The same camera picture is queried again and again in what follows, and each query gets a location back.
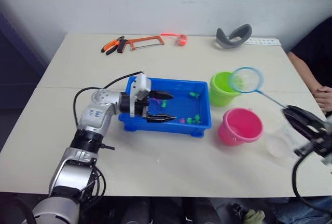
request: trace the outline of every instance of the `person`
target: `person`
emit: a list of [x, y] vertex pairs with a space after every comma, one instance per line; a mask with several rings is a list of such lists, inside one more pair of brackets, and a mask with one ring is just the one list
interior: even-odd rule
[[332, 17], [329, 17], [289, 53], [290, 61], [321, 110], [332, 114]]

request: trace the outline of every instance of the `jeans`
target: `jeans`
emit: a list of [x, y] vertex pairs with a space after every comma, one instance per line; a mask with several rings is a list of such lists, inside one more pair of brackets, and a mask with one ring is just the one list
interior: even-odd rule
[[[281, 202], [282, 199], [279, 199], [279, 202], [276, 203], [277, 199], [269, 199], [271, 210], [274, 216], [281, 222], [286, 224], [332, 224], [332, 218], [329, 214], [324, 214], [313, 210], [310, 207], [305, 206], [302, 202], [297, 199], [285, 199], [284, 203]], [[310, 204], [332, 209], [332, 197], [315, 197], [310, 200], [306, 199]]]

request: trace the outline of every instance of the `black cable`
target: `black cable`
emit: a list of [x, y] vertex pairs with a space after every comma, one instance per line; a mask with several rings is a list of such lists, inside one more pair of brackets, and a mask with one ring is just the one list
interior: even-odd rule
[[95, 196], [93, 198], [91, 198], [88, 202], [84, 203], [84, 205], [82, 206], [82, 211], [86, 211], [89, 210], [90, 208], [92, 208], [93, 206], [95, 206], [97, 203], [99, 203], [101, 201], [101, 199], [103, 198], [105, 191], [106, 191], [106, 179], [105, 176], [103, 175], [103, 173], [95, 166], [94, 169], [99, 173], [99, 175], [102, 177], [103, 179], [103, 191], [101, 193], [101, 195], [99, 196]]
[[99, 174], [101, 175], [102, 179], [103, 179], [103, 183], [104, 183], [104, 187], [103, 187], [103, 191], [99, 197], [99, 200], [104, 196], [105, 194], [105, 191], [106, 191], [106, 179], [105, 179], [105, 176], [103, 175], [103, 173], [101, 172], [101, 170], [99, 170], [96, 166], [95, 166], [95, 169], [99, 172]]
[[293, 167], [293, 171], [292, 171], [292, 185], [293, 185], [293, 191], [294, 191], [294, 194], [295, 196], [297, 197], [297, 199], [299, 201], [301, 201], [304, 205], [314, 209], [314, 210], [317, 210], [317, 211], [320, 211], [320, 212], [324, 212], [326, 214], [329, 214], [329, 215], [332, 215], [332, 211], [329, 210], [329, 209], [325, 209], [325, 208], [320, 208], [320, 207], [316, 207], [316, 206], [313, 206], [311, 205], [309, 202], [307, 202], [302, 196], [300, 196], [298, 190], [297, 190], [297, 186], [296, 186], [296, 173], [297, 173], [297, 169], [298, 167], [300, 166], [301, 162], [303, 162], [304, 159], [306, 159], [306, 157], [313, 153], [314, 150], [311, 149], [309, 150], [308, 152], [306, 152], [302, 157], [300, 157], [300, 159], [296, 162], [296, 164], [294, 165]]
[[95, 192], [95, 197], [98, 197], [98, 195], [99, 195], [99, 188], [100, 188], [100, 179], [99, 179], [99, 175], [98, 175], [98, 173], [97, 173], [97, 171], [96, 170], [94, 170], [95, 171], [95, 174], [97, 175], [97, 190], [96, 190], [96, 192]]
[[123, 79], [126, 79], [130, 76], [134, 76], [134, 75], [138, 75], [138, 74], [142, 74], [143, 72], [142, 71], [139, 71], [139, 72], [135, 72], [135, 73], [132, 73], [132, 74], [128, 74], [128, 75], [124, 75], [120, 78], [117, 78], [116, 80], [110, 82], [109, 84], [107, 84], [106, 86], [104, 86], [104, 89], [108, 88], [109, 86], [113, 85], [114, 83], [120, 81], [120, 80], [123, 80]]
[[5, 198], [5, 204], [17, 206], [19, 209], [22, 210], [27, 224], [37, 224], [32, 210], [22, 199], [17, 196], [4, 196], [2, 198]]
[[74, 119], [75, 119], [75, 124], [76, 126], [78, 126], [78, 120], [77, 120], [77, 115], [76, 115], [76, 101], [77, 101], [77, 97], [83, 93], [84, 91], [90, 90], [90, 89], [101, 89], [101, 88], [97, 88], [97, 87], [88, 87], [88, 88], [83, 88], [81, 90], [79, 90], [75, 97], [74, 97], [74, 101], [73, 101], [73, 113], [74, 113]]

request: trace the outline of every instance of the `small toy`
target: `small toy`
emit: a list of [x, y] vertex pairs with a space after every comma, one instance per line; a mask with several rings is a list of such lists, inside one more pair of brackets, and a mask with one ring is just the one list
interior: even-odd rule
[[195, 93], [195, 92], [190, 92], [189, 95], [190, 95], [191, 97], [195, 97], [195, 98], [197, 98], [197, 99], [198, 99], [198, 97], [199, 97], [199, 93]]
[[195, 121], [196, 121], [196, 124], [201, 124], [202, 123], [201, 116], [199, 116], [199, 114], [195, 115]]
[[186, 122], [187, 122], [187, 124], [193, 124], [193, 121], [194, 121], [194, 120], [192, 120], [192, 118], [187, 118], [187, 121], [186, 121]]
[[165, 107], [166, 107], [166, 101], [167, 101], [167, 100], [162, 100], [162, 101], [161, 101], [161, 107], [162, 107], [162, 108], [165, 108]]

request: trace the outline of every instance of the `white ruler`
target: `white ruler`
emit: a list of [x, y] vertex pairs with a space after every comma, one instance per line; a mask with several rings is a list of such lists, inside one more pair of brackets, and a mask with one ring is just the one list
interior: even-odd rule
[[245, 44], [281, 46], [279, 39], [274, 37], [250, 37]]

